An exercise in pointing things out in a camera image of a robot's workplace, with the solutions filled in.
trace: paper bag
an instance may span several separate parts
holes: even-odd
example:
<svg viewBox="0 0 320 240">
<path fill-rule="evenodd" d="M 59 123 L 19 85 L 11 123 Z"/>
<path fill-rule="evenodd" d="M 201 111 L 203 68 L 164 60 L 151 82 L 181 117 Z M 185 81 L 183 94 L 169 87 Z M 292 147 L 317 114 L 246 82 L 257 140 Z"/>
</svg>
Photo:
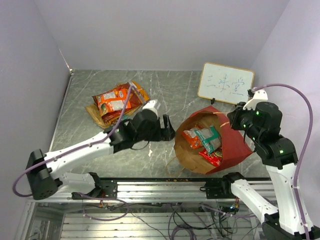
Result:
<svg viewBox="0 0 320 240">
<path fill-rule="evenodd" d="M 176 130 L 174 150 L 180 164 L 192 172 L 199 174 L 212 174 L 231 168 L 245 160 L 252 151 L 244 143 L 240 132 L 230 128 L 229 119 L 226 115 L 219 113 L 213 106 L 205 107 L 194 112 Z M 204 128 L 214 126 L 219 132 L 222 140 L 222 162 L 220 166 L 213 166 L 204 159 L 199 152 L 204 148 L 192 149 L 186 139 L 182 136 L 184 130 L 195 127 L 196 124 Z"/>
</svg>

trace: green snack bag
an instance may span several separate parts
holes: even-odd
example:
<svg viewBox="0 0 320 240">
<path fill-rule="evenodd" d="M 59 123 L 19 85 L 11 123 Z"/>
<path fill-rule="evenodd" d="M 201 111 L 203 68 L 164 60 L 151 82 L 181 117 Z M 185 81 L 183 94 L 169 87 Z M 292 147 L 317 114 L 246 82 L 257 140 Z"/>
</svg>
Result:
<svg viewBox="0 0 320 240">
<path fill-rule="evenodd" d="M 195 130 L 194 132 L 198 136 L 208 154 L 213 153 L 221 146 L 220 135 L 214 126 Z"/>
</svg>

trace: white wall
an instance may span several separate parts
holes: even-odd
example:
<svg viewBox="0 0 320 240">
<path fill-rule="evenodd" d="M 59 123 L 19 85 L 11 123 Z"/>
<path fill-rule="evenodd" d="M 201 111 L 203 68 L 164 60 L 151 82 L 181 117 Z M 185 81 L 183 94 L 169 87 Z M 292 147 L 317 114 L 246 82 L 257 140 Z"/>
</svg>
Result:
<svg viewBox="0 0 320 240">
<path fill-rule="evenodd" d="M 31 151 L 47 151 L 69 69 L 32 0 L 0 4 L 0 233 L 14 238 L 25 199 L 12 193 Z M 19 185 L 27 193 L 27 178 Z"/>
<path fill-rule="evenodd" d="M 291 0 L 251 69 L 256 86 L 289 84 L 312 104 L 313 130 L 299 180 L 310 217 L 320 226 L 320 1 Z M 284 113 L 282 134 L 293 140 L 300 154 L 309 123 L 306 104 L 285 88 L 269 88 L 267 93 Z"/>
<path fill-rule="evenodd" d="M 250 68 L 289 0 L 35 0 L 72 69 Z"/>
</svg>

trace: gray marble surface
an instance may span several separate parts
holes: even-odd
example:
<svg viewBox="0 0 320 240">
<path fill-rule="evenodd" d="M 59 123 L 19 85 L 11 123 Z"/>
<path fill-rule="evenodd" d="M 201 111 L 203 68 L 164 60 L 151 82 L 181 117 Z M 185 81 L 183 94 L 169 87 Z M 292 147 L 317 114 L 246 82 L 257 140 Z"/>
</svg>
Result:
<svg viewBox="0 0 320 240">
<path fill-rule="evenodd" d="M 173 128 L 177 129 L 193 112 L 210 105 L 208 99 L 197 96 L 200 77 L 200 71 L 75 70 L 53 140 L 52 151 L 69 147 L 99 133 L 102 129 L 95 124 L 85 106 L 93 103 L 93 95 L 106 92 L 117 83 L 131 80 L 137 81 L 151 99 L 161 102 L 159 114 L 168 114 Z M 213 106 L 221 112 L 233 109 L 231 104 L 223 102 L 216 102 Z M 134 147 L 140 148 L 145 144 L 146 142 L 140 142 Z M 139 151 L 128 149 L 90 160 L 71 172 L 96 172 L 100 177 L 166 178 L 168 176 L 165 166 L 175 156 L 173 146 L 174 140 L 151 142 Z M 181 168 L 176 159 L 168 166 L 171 174 Z M 260 158 L 253 153 L 239 165 L 217 173 L 202 175 L 185 169 L 179 177 L 218 178 L 229 172 L 240 172 L 245 177 L 269 176 Z"/>
</svg>

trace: bag handle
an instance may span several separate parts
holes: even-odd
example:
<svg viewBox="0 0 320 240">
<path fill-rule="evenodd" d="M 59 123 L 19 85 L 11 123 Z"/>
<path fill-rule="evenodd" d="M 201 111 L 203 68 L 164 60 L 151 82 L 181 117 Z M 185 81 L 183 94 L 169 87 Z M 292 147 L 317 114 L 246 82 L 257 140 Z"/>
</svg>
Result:
<svg viewBox="0 0 320 240">
<path fill-rule="evenodd" d="M 217 112 L 213 112 L 212 114 L 228 114 L 229 112 L 220 112 L 220 111 L 217 111 Z M 222 123 L 220 125 L 220 128 L 222 128 L 224 125 L 227 125 L 229 124 L 230 122 L 229 121 L 226 121 L 225 123 Z"/>
<path fill-rule="evenodd" d="M 176 172 L 175 174 L 169 173 L 169 171 L 168 171 L 168 165 L 172 162 L 173 159 L 176 159 L 176 158 L 177 158 L 177 156 L 174 156 L 173 158 L 171 158 L 171 160 L 168 161 L 168 163 L 167 163 L 167 164 L 165 165 L 165 167 L 164 167 L 165 173 L 166 173 L 168 176 L 173 177 L 173 178 L 178 177 L 178 176 L 182 173 L 182 171 L 185 170 L 185 167 L 183 167 L 180 171 Z"/>
</svg>

